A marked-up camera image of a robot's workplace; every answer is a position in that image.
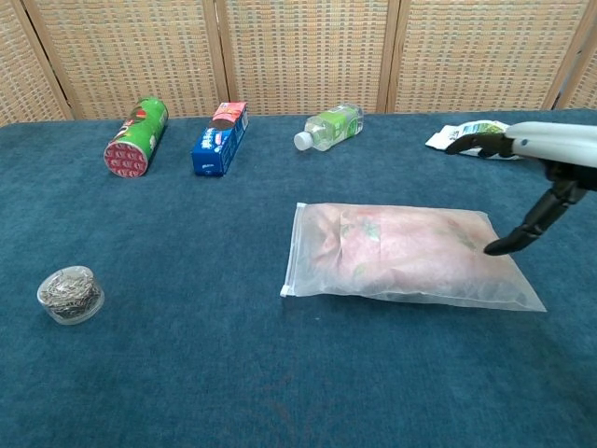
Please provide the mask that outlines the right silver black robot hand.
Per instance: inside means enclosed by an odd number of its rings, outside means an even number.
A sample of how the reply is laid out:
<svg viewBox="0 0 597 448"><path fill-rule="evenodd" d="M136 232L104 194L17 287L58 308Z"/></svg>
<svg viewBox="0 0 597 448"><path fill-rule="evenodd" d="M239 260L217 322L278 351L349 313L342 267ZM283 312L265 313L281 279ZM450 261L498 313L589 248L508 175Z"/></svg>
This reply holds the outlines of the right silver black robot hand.
<svg viewBox="0 0 597 448"><path fill-rule="evenodd" d="M522 223L508 236L486 245L484 253L503 256L518 252L539 239L570 206L596 190L596 127L556 122L524 121L502 133L470 133L450 143L453 155L471 148L479 156L522 156L540 161L552 186L541 196Z"/></svg>

